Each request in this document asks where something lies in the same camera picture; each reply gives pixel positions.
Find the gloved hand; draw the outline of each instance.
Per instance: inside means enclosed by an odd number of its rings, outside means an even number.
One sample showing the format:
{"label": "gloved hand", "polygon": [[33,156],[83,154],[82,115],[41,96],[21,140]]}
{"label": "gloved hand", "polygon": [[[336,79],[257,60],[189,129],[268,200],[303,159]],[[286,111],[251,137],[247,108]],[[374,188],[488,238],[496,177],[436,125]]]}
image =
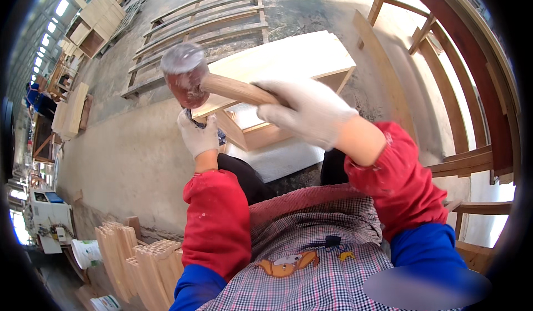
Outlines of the gloved hand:
{"label": "gloved hand", "polygon": [[195,159],[207,150],[219,149],[217,117],[214,114],[207,116],[207,126],[202,129],[189,119],[187,109],[184,108],[177,117],[177,125],[192,158]]}
{"label": "gloved hand", "polygon": [[286,100],[291,108],[264,104],[257,116],[325,150],[337,142],[341,127],[358,115],[328,86],[311,79],[261,80],[254,85]]}

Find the black pants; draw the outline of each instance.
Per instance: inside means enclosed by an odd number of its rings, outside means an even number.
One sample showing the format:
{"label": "black pants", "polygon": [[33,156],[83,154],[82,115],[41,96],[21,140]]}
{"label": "black pants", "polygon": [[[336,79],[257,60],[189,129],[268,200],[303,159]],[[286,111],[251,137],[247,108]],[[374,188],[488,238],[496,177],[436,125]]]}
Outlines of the black pants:
{"label": "black pants", "polygon": [[37,112],[42,114],[45,118],[53,121],[54,113],[56,112],[57,108],[56,102],[44,95],[39,97],[39,101],[41,104],[39,105]]}
{"label": "black pants", "polygon": [[[348,175],[344,172],[344,157],[346,155],[337,149],[324,154],[320,185],[337,185],[348,182]],[[233,172],[237,176],[239,185],[248,199],[248,205],[276,196],[276,192],[265,184],[258,173],[243,160],[226,154],[219,154],[218,168]]]}

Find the wooden mallet handle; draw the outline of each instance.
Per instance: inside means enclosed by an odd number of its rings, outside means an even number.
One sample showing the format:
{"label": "wooden mallet handle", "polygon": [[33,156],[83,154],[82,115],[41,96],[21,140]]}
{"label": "wooden mallet handle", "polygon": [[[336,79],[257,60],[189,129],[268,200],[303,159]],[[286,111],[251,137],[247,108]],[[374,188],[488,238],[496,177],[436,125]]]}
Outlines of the wooden mallet handle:
{"label": "wooden mallet handle", "polygon": [[276,97],[262,88],[216,74],[209,74],[203,79],[202,90],[252,105],[280,104]]}

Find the blue sleeve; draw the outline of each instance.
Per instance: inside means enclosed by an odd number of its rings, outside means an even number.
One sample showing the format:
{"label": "blue sleeve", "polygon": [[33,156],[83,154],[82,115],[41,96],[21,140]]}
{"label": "blue sleeve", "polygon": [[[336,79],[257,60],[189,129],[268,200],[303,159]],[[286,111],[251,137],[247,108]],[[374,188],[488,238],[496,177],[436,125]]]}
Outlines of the blue sleeve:
{"label": "blue sleeve", "polygon": [[194,311],[217,297],[226,281],[215,271],[201,265],[188,265],[177,281],[174,303],[169,311]]}
{"label": "blue sleeve", "polygon": [[392,264],[461,267],[466,264],[455,250],[455,232],[447,224],[427,223],[405,230],[391,241]]}

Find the cartoon print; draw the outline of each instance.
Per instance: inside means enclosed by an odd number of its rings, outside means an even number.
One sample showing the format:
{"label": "cartoon print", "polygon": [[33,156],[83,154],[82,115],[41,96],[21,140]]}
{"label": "cartoon print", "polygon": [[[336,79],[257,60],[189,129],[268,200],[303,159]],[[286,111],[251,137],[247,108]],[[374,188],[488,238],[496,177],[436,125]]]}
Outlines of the cartoon print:
{"label": "cartoon print", "polygon": [[280,258],[274,262],[264,259],[259,262],[257,266],[263,268],[265,273],[269,276],[286,277],[310,263],[313,263],[313,267],[317,267],[319,262],[320,259],[318,258],[316,251],[307,251],[300,254],[289,255],[288,257]]}
{"label": "cartoon print", "polygon": [[338,258],[339,258],[341,261],[346,261],[346,259],[348,259],[348,258],[355,259],[356,256],[353,255],[353,252],[352,252],[352,251],[347,251],[347,252],[343,252],[343,253],[339,254],[339,255],[338,255]]}

